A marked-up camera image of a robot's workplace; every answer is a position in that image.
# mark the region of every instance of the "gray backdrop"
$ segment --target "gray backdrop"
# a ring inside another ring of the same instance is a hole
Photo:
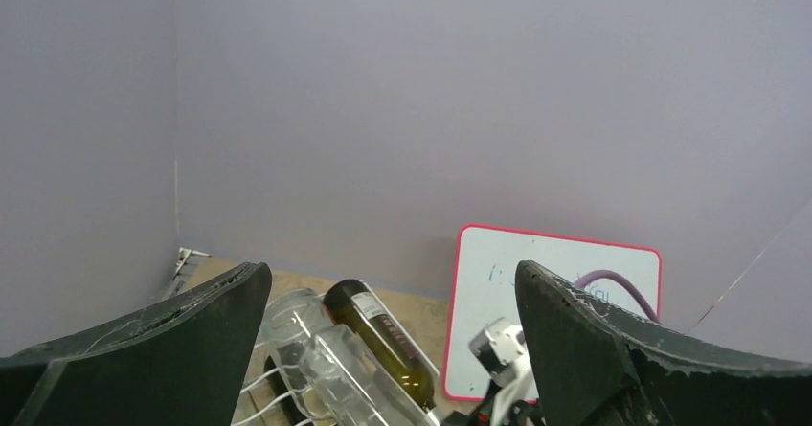
[[[443,297],[468,222],[649,245],[691,329],[812,196],[811,11],[175,0],[182,239]]]
[[[166,284],[172,0],[0,0],[0,355]]]
[[[812,362],[812,204],[764,251],[693,335],[727,347]]]

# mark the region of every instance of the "purple cable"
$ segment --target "purple cable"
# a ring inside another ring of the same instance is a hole
[[[618,273],[615,273],[612,270],[596,270],[592,273],[588,273],[573,283],[573,285],[578,289],[583,289],[587,285],[595,282],[596,280],[613,280],[614,282],[620,284],[626,292],[628,292],[632,298],[635,299],[635,302],[643,309],[643,313],[648,317],[648,319],[654,321],[655,323],[660,322],[660,318],[657,317],[657,313],[651,309],[651,305],[643,298],[643,294],[637,290],[637,287],[634,286],[628,279],[624,278]]]

